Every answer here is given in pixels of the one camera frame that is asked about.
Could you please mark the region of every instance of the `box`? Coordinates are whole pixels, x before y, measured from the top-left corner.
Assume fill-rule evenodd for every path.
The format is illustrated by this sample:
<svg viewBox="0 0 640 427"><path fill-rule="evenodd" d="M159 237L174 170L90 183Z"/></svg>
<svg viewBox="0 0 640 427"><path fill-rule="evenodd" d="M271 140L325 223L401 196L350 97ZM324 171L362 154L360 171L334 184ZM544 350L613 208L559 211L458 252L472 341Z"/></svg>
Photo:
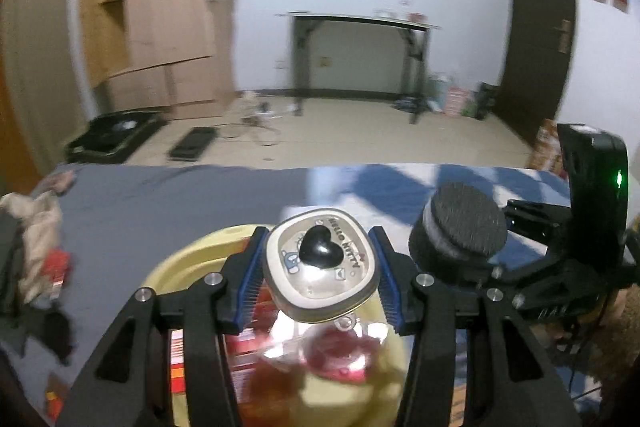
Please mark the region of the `box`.
<svg viewBox="0 0 640 427"><path fill-rule="evenodd" d="M465 108L470 91L461 87L449 87L447 102L444 106L444 114L447 116L460 116Z"/></svg>
<svg viewBox="0 0 640 427"><path fill-rule="evenodd" d="M536 143L525 168L535 169L536 171L549 171L558 176L563 174L558 128L553 120L545 118L542 121L536 136Z"/></svg>

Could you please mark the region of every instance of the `cable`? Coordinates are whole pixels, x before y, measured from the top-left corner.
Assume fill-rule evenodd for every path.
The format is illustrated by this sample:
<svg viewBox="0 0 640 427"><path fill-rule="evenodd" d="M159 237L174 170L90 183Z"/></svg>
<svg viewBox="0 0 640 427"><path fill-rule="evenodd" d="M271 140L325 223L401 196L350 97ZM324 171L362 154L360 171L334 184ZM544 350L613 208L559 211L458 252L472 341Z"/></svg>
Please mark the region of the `cable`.
<svg viewBox="0 0 640 427"><path fill-rule="evenodd" d="M602 322L602 318L604 317L604 314L607 311L607 306L609 306L609 300L610 300L612 294L613 294L613 290L609 290L609 292L607 292L607 296L604 299L604 304L602 305L602 309L600 310L600 313L598 314L598 318L593 323L593 326L591 327L591 329L584 336L584 339L580 343L580 347L578 348L578 351L575 353L574 363L572 363L572 366L571 366L571 377L569 378L569 386L568 386L568 389L567 389L569 395L571 395L571 388L574 385L575 371L576 371L576 368L577 368L577 365L578 365L578 358L580 357L580 354L582 353L582 350L589 344L589 342L591 342L591 339L593 338L593 335L595 334L595 332L600 327L600 323Z"/></svg>
<svg viewBox="0 0 640 427"><path fill-rule="evenodd" d="M572 400L573 401L580 400L581 398L584 398L588 394L595 393L596 391L599 391L601 389L602 389L602 386L599 385L598 387L594 387L593 389L591 389L590 391L587 391L586 393L582 393L582 394L579 394L578 396L574 396Z"/></svg>
<svg viewBox="0 0 640 427"><path fill-rule="evenodd" d="M271 133L273 133L276 136L281 136L282 132L279 131L278 129L274 128L274 127L270 127L261 123L257 123L257 124L249 124L249 123L220 123L218 125L214 125L214 128L220 128L220 127L226 127L226 126L236 126L238 128L246 128L249 131L251 129L263 129L266 131L270 131ZM239 138L242 136L242 134L244 134L243 132L238 132L237 134L232 134L231 136L223 136L222 134L220 135L220 138L222 138L223 140L233 140L236 138ZM274 140L265 140L260 138L259 136L257 136L257 134L252 133L252 139L254 140L254 142L264 146L264 147L268 147L268 146L272 146L272 145L278 145L281 140L279 139L274 139Z"/></svg>

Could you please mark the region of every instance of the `tiled floor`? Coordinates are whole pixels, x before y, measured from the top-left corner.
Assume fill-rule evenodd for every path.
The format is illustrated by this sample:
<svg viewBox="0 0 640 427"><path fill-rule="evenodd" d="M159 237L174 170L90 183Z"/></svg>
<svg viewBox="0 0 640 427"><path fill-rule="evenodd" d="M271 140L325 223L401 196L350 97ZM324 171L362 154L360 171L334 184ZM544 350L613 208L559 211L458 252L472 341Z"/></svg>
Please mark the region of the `tiled floor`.
<svg viewBox="0 0 640 427"><path fill-rule="evenodd" d="M277 114L290 98L270 97ZM217 139L196 163L174 162L167 152L192 127L239 121L239 110L226 116L176 120L152 136L130 165L190 166L213 164L258 169L289 169L321 165L387 162L458 163L522 167L530 148L493 115L484 121L424 114L416 125L409 115L385 102L310 99L304 115L290 113L270 121L276 131L224 126L232 139ZM265 146L262 143L275 141Z"/></svg>

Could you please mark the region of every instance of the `door handle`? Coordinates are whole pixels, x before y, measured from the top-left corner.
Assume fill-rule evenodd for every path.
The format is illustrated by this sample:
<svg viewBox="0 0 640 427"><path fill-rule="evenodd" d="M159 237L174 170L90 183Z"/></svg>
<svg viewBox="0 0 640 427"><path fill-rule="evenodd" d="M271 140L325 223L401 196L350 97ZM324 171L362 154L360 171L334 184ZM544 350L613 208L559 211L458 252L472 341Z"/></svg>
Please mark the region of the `door handle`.
<svg viewBox="0 0 640 427"><path fill-rule="evenodd" d="M562 35L560 35L558 52L567 54L569 51L569 31L571 31L571 21L562 19L561 26L559 28L556 26L554 29L562 32Z"/></svg>

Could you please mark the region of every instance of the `black tray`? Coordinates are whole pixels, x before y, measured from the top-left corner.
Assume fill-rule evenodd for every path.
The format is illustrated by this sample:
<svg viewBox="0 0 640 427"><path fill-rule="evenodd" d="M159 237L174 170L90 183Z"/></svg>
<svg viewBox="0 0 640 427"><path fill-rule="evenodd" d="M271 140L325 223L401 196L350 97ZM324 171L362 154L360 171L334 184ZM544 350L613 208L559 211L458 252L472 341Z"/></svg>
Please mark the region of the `black tray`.
<svg viewBox="0 0 640 427"><path fill-rule="evenodd" d="M89 129L65 147L69 163L123 163L166 125L160 111L118 111L101 115Z"/></svg>

